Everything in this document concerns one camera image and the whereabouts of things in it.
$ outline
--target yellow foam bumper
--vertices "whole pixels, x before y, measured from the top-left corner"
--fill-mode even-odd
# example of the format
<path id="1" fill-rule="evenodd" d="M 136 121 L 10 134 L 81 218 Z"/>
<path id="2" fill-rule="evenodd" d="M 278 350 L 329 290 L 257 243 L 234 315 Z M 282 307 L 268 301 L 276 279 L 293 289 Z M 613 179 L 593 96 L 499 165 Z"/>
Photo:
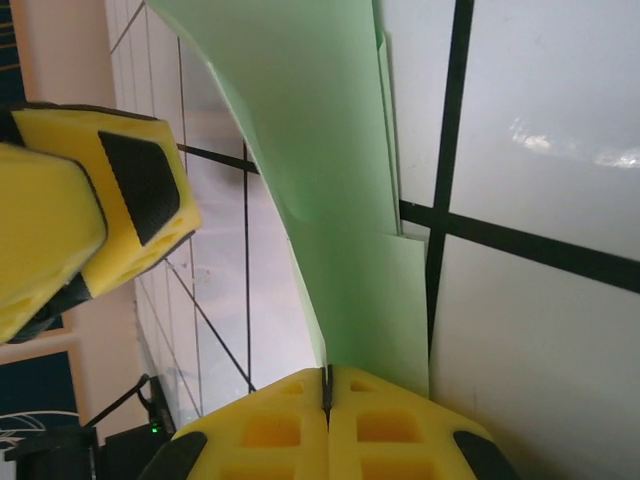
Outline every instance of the yellow foam bumper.
<path id="1" fill-rule="evenodd" d="M 10 114 L 8 141 L 74 159 L 93 182 L 108 237 L 76 282 L 90 297 L 144 272 L 200 226 L 166 122 L 87 106 L 27 105 Z M 58 297 L 65 293 L 77 295 Z"/>
<path id="2" fill-rule="evenodd" d="M 517 478 L 476 423 L 360 370 L 333 371 L 329 423 L 322 371 L 303 370 L 179 431 L 141 480 Z"/>
<path id="3" fill-rule="evenodd" d="M 11 339 L 106 240 L 75 162 L 0 143 L 0 343 Z"/>

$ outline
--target green paper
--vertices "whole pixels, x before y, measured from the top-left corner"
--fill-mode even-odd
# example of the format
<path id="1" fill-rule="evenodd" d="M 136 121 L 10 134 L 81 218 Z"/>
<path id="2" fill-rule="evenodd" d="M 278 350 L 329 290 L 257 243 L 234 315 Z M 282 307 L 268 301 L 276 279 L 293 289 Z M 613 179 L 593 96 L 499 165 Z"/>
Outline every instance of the green paper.
<path id="1" fill-rule="evenodd" d="M 424 244 L 290 220 L 330 363 L 427 394 Z"/>
<path id="2" fill-rule="evenodd" d="M 370 1 L 149 4 L 206 60 L 280 205 L 398 233 Z"/>
<path id="3" fill-rule="evenodd" d="M 380 83 L 382 85 L 382 96 L 384 100 L 384 117 L 387 129 L 387 144 L 389 147 L 389 163 L 391 166 L 391 185 L 393 188 L 393 204 L 395 205 L 396 228 L 402 231 L 400 225 L 400 211 L 398 195 L 398 150 L 396 144 L 396 129 L 393 115 L 393 94 L 391 92 L 391 74 L 389 70 L 389 50 L 387 48 L 387 37 L 384 33 L 378 34 L 378 64 L 380 68 Z"/>
<path id="4" fill-rule="evenodd" d="M 371 0 L 148 3 L 203 58 L 246 138 L 291 240 L 318 357 L 314 316 L 328 362 L 426 393 L 424 246 L 396 236 Z"/>

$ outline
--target white tile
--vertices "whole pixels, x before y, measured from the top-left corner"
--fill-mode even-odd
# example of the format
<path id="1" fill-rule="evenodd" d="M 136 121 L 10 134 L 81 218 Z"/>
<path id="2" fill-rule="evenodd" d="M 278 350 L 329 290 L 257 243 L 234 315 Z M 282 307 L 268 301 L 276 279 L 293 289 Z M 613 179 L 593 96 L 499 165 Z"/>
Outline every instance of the white tile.
<path id="1" fill-rule="evenodd" d="M 167 399 L 167 405 L 171 412 L 171 417 L 176 419 L 180 415 L 180 393 L 178 391 L 178 377 L 180 376 L 178 367 L 173 359 L 169 345 L 165 337 L 161 334 L 158 342 L 158 360 L 156 369 L 162 391 Z"/>
<path id="2" fill-rule="evenodd" d="M 149 274 L 153 277 L 154 287 L 153 297 L 151 299 L 152 307 L 160 328 L 169 342 L 169 347 L 173 349 L 173 327 L 165 263 L 161 262 L 158 264 Z"/>
<path id="3" fill-rule="evenodd" d="M 133 57 L 131 56 L 131 38 L 127 33 L 114 53 L 120 55 L 120 71 L 122 72 L 122 105 L 127 112 L 136 111 L 135 83 L 133 81 Z"/>
<path id="4" fill-rule="evenodd" d="M 122 63 L 120 61 L 120 52 L 115 51 L 111 54 L 111 66 L 113 70 L 113 86 L 116 93 L 116 108 L 124 107 L 124 86 L 122 81 Z"/>
<path id="5" fill-rule="evenodd" d="M 262 178 L 248 180 L 251 377 L 261 388 L 317 365 L 287 234 Z"/>
<path id="6" fill-rule="evenodd" d="M 167 272 L 167 278 L 173 327 L 173 352 L 178 367 L 182 371 L 185 388 L 188 388 L 196 399 L 196 407 L 201 411 L 195 308 L 173 271 Z"/>
<path id="7" fill-rule="evenodd" d="M 115 17 L 116 40 L 120 38 L 124 32 L 127 22 L 129 21 L 129 13 L 127 12 L 127 0 L 112 0 Z"/>
<path id="8" fill-rule="evenodd" d="M 182 82 L 186 144 L 242 158 L 243 142 L 211 73 L 184 43 Z"/>
<path id="9" fill-rule="evenodd" d="M 639 16 L 476 4 L 453 211 L 640 259 Z"/>
<path id="10" fill-rule="evenodd" d="M 185 285 L 187 285 L 187 287 L 193 294 L 191 240 L 187 239 L 178 248 L 171 252 L 171 254 L 167 256 L 167 261 L 171 265 L 171 267 L 169 268 L 175 270 L 178 273 L 182 281 L 185 283 Z"/>
<path id="11" fill-rule="evenodd" d="M 127 3 L 127 22 L 131 21 L 142 0 L 125 0 Z"/>
<path id="12" fill-rule="evenodd" d="M 109 33 L 109 49 L 113 48 L 118 40 L 118 26 L 116 24 L 116 7 L 114 0 L 105 0 L 104 8 L 107 13 L 107 30 Z"/>
<path id="13" fill-rule="evenodd" d="M 417 225 L 415 223 L 402 221 L 402 235 L 407 238 L 411 238 L 413 240 L 420 240 L 425 242 L 425 247 L 429 242 L 429 235 L 431 230 L 427 227 L 423 227 L 422 225 Z"/>
<path id="14" fill-rule="evenodd" d="M 147 19 L 155 116 L 168 121 L 176 142 L 184 143 L 178 37 L 150 8 Z"/>
<path id="15" fill-rule="evenodd" d="M 454 0 L 381 0 L 389 42 L 400 198 L 433 204 Z"/>
<path id="16" fill-rule="evenodd" d="M 454 237 L 435 399 L 492 431 L 523 478 L 638 478 L 640 297 Z"/>
<path id="17" fill-rule="evenodd" d="M 153 362 L 155 370 L 158 371 L 160 366 L 160 348 L 162 347 L 161 341 L 164 340 L 162 339 L 162 333 L 160 332 L 155 311 L 151 306 L 151 295 L 143 283 L 140 285 L 142 286 L 141 292 L 140 295 L 136 297 L 138 312 L 140 315 L 140 324 L 142 326 L 144 339 L 149 347 L 149 353 L 151 354 L 150 360 Z"/>
<path id="18" fill-rule="evenodd" d="M 203 226 L 192 238 L 195 296 L 243 368 L 247 308 L 243 172 L 188 156 Z"/>
<path id="19" fill-rule="evenodd" d="M 151 92 L 151 66 L 149 64 L 149 43 L 147 38 L 146 7 L 136 17 L 129 29 L 133 63 L 133 81 L 136 93 L 136 112 L 153 116 Z"/>
<path id="20" fill-rule="evenodd" d="M 203 415 L 247 395 L 248 385 L 204 318 L 197 314 Z"/>
<path id="21" fill-rule="evenodd" d="M 182 376 L 178 375 L 176 379 L 178 388 L 178 415 L 174 415 L 173 421 L 176 424 L 176 428 L 180 429 L 200 418 L 201 410 L 196 406 L 196 397 L 194 397 L 193 393 L 189 391 L 187 385 L 182 379 Z"/>

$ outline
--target beige wall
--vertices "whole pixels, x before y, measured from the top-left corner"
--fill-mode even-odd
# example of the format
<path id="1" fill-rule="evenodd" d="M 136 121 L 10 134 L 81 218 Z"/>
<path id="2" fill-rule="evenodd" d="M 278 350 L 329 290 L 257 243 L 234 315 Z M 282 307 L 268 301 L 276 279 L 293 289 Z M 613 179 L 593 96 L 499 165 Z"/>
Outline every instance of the beige wall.
<path id="1" fill-rule="evenodd" d="M 12 0 L 11 5 L 28 100 L 115 107 L 101 0 Z M 79 365 L 74 382 L 92 417 L 143 373 L 133 285 L 79 306 L 70 317 L 70 333 L 0 347 L 0 363 L 23 352 L 75 345 Z M 104 437 L 145 421 L 146 413 L 134 399 L 107 418 L 99 434 Z"/>
<path id="2" fill-rule="evenodd" d="M 104 2 L 12 0 L 29 100 L 115 107 Z"/>

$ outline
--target black rubber pad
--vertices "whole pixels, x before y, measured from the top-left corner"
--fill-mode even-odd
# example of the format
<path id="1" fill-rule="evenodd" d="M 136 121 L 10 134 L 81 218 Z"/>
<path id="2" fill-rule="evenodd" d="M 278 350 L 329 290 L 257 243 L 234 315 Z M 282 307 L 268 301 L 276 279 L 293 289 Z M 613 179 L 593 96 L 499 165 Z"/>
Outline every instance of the black rubber pad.
<path id="1" fill-rule="evenodd" d="M 187 480 L 206 444 L 202 432 L 165 443 L 138 480 Z"/>
<path id="2" fill-rule="evenodd" d="M 0 142 L 24 147 L 24 140 L 11 110 L 0 107 Z"/>
<path id="3" fill-rule="evenodd" d="M 115 133 L 100 140 L 142 245 L 178 212 L 180 193 L 159 145 Z"/>
<path id="4" fill-rule="evenodd" d="M 520 478 L 492 441 L 465 431 L 455 432 L 453 438 L 478 480 L 518 480 Z"/>

